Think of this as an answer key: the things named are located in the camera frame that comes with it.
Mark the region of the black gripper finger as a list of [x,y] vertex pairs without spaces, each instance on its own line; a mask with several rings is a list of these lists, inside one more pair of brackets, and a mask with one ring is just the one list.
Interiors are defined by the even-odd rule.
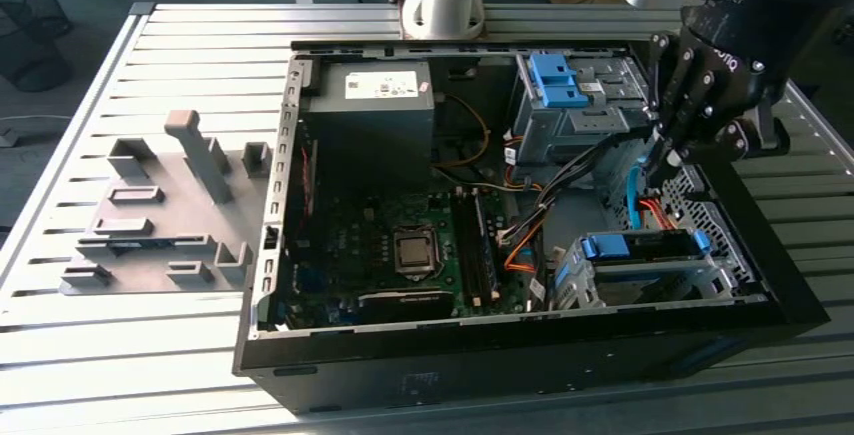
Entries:
[[684,49],[669,84],[669,152],[679,161],[787,154],[788,133],[771,113],[782,88],[762,62],[711,47]]
[[665,89],[678,65],[678,39],[665,33],[655,33],[649,40],[648,108],[656,114],[653,144],[644,165],[645,185],[657,189],[667,175],[665,155],[669,149],[668,129],[671,109],[664,100]]

